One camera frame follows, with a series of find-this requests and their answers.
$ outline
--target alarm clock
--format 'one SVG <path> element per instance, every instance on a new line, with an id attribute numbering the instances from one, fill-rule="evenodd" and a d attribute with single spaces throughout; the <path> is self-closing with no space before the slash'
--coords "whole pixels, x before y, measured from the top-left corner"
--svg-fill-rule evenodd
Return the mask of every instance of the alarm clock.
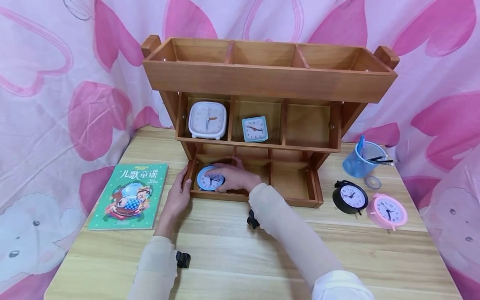
<path id="1" fill-rule="evenodd" d="M 376 193 L 367 206 L 367 215 L 380 228 L 392 229 L 405 225 L 408 220 L 406 209 L 396 199 Z"/>
<path id="2" fill-rule="evenodd" d="M 258 143 L 268 140 L 267 121 L 264 116 L 243 119 L 243 139 L 247 143 Z"/>
<path id="3" fill-rule="evenodd" d="M 227 128 L 227 109 L 221 103 L 200 101 L 190 109 L 188 129 L 192 138 L 219 140 Z"/>
<path id="4" fill-rule="evenodd" d="M 206 176 L 205 173 L 209 170 L 215 169 L 214 166 L 207 166 L 198 172 L 197 183 L 200 189 L 204 191 L 214 191 L 217 187 L 225 182 L 225 177 L 222 175 Z"/>
<path id="5" fill-rule="evenodd" d="M 342 180 L 334 185 L 333 202 L 339 210 L 346 214 L 354 215 L 368 205 L 368 196 L 365 191 L 353 182 Z"/>

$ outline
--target fingers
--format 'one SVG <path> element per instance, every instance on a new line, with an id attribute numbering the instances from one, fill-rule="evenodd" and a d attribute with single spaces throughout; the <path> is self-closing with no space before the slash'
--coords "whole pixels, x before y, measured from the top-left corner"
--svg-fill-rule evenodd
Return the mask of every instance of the fingers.
<path id="1" fill-rule="evenodd" d="M 182 193 L 190 193 L 190 187 L 192 186 L 192 180 L 188 179 L 183 184 Z"/>
<path id="2" fill-rule="evenodd" d="M 224 163 L 216 163 L 216 164 L 213 164 L 212 166 L 214 166 L 215 168 L 229 168 L 229 167 L 232 167 L 231 165 L 227 165 L 227 164 L 224 164 Z"/>
<path id="3" fill-rule="evenodd" d="M 228 190 L 231 190 L 231 188 L 229 188 L 225 184 L 222 184 L 221 186 L 219 186 L 215 189 L 216 192 L 227 192 Z"/>
<path id="4" fill-rule="evenodd" d="M 237 168 L 245 170 L 245 168 L 243 167 L 243 163 L 241 162 L 240 158 L 238 158 L 236 156 L 233 156 L 232 158 L 233 158 L 233 160 L 235 160 L 237 162 Z"/>
<path id="5" fill-rule="evenodd" d="M 225 176 L 224 170 L 217 167 L 216 169 L 211 169 L 205 172 L 205 176 L 210 176 L 210 175 L 222 175 Z"/>
<path id="6" fill-rule="evenodd" d="M 181 189 L 181 182 L 183 181 L 183 177 L 185 176 L 185 174 L 187 174 L 187 168 L 188 168 L 188 165 L 185 166 L 183 170 L 180 171 L 180 173 L 178 173 L 177 177 L 175 178 L 175 181 L 172 184 L 172 187 L 176 189 Z"/>

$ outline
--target blue pen holder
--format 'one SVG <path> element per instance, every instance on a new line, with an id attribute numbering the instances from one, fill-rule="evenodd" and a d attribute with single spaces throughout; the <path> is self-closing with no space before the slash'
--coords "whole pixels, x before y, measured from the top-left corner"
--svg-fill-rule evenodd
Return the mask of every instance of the blue pen holder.
<path id="1" fill-rule="evenodd" d="M 343 161 L 343 170 L 348 175 L 356 178 L 365 177 L 378 166 L 378 164 L 372 163 L 368 159 L 385 155 L 385 151 L 379 145 L 372 142 L 364 142 L 362 157 L 359 153 L 358 144 L 356 144 L 355 149 Z"/>

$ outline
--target wooden organizer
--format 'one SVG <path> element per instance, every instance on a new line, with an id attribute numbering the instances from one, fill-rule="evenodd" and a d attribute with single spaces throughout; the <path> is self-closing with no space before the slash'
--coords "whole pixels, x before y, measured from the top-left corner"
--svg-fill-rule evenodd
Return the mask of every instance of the wooden organizer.
<path id="1" fill-rule="evenodd" d="M 149 36 L 142 44 L 145 72 L 175 124 L 189 159 L 192 197 L 248 201 L 246 191 L 201 191 L 198 171 L 237 156 L 292 206 L 323 203 L 317 170 L 368 103 L 378 103 L 397 74 L 399 58 L 380 46 L 267 43 Z M 198 101 L 227 108 L 220 140 L 192 138 L 190 108 Z M 241 120 L 265 116 L 269 139 L 243 140 Z"/>

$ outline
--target pink alarm clock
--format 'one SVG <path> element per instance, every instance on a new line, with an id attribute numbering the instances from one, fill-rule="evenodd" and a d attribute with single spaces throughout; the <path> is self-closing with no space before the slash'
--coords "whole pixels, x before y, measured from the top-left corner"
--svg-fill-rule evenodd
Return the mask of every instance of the pink alarm clock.
<path id="1" fill-rule="evenodd" d="M 367 206 L 367 215 L 380 228 L 392 229 L 405 225 L 408 220 L 407 211 L 394 198 L 376 193 Z"/>

